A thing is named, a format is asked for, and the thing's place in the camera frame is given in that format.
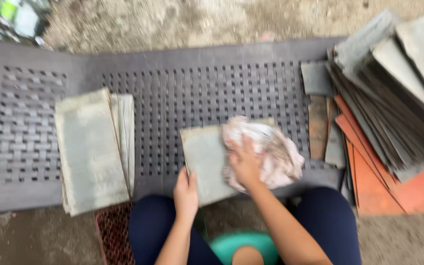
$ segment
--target cloth rag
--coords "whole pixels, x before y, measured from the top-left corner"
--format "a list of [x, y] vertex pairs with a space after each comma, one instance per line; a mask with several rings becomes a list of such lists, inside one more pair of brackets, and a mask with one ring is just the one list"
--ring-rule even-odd
[[[253, 140], [255, 154], [264, 152], [260, 180], [268, 189], [290, 185], [302, 177], [305, 159], [299, 154], [294, 142], [279, 128], [250, 122], [244, 116], [235, 116], [227, 124], [222, 125], [223, 142], [229, 152], [233, 150], [231, 140], [241, 144], [242, 135]], [[246, 189], [238, 182], [230, 165], [225, 166], [223, 177], [230, 186], [246, 193]]]

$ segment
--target green object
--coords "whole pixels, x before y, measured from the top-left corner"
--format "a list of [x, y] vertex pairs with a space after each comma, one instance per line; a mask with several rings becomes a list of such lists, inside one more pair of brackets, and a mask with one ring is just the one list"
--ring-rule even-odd
[[14, 1], [3, 1], [0, 7], [0, 15], [7, 19], [12, 20], [17, 11], [17, 5], [15, 5]]
[[256, 248], [263, 256], [264, 265], [274, 265], [279, 259], [278, 251], [271, 237], [264, 232], [229, 233], [210, 243], [210, 248], [223, 265], [232, 265], [233, 254], [244, 246]]

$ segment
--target finger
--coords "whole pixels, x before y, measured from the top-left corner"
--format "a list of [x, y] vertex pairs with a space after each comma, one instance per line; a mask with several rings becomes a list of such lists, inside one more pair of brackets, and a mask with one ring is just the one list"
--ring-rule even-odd
[[232, 166], [236, 166], [239, 163], [239, 156], [236, 152], [231, 152], [228, 155], [228, 160]]
[[230, 139], [230, 142], [232, 143], [233, 151], [238, 153], [239, 156], [242, 156], [243, 155], [243, 148], [239, 144], [237, 144], [237, 142], [233, 141], [233, 139]]
[[189, 175], [189, 190], [197, 191], [197, 174], [192, 172]]
[[181, 171], [178, 174], [178, 180], [176, 181], [176, 187], [184, 187], [187, 186], [187, 172], [186, 166], [181, 168]]
[[254, 152], [254, 150], [253, 150], [253, 139], [251, 139], [251, 137], [248, 137], [248, 136], [242, 136], [242, 138], [243, 138], [243, 150], [246, 152], [246, 153], [251, 153], [251, 152]]

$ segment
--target concrete floor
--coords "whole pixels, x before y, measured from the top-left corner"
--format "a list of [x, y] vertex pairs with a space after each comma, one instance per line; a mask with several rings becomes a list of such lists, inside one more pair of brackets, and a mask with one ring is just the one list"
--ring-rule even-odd
[[[424, 0], [61, 0], [47, 46], [73, 53], [121, 53], [354, 33], [381, 10], [403, 18]], [[210, 237], [264, 229], [249, 201], [203, 210]], [[424, 264], [424, 215], [358, 218], [364, 265]], [[0, 215], [0, 264], [102, 264], [92, 214], [61, 208]]]

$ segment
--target leg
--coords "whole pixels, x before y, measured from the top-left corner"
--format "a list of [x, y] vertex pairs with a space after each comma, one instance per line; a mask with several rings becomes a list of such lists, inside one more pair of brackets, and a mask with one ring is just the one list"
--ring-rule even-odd
[[[155, 263], [175, 217], [174, 202], [167, 197], [148, 196], [134, 204], [130, 214], [129, 241], [136, 265]], [[194, 228], [191, 230], [187, 264], [221, 264]]]
[[361, 264], [356, 219], [337, 190], [322, 187], [305, 192], [294, 216], [333, 265]]

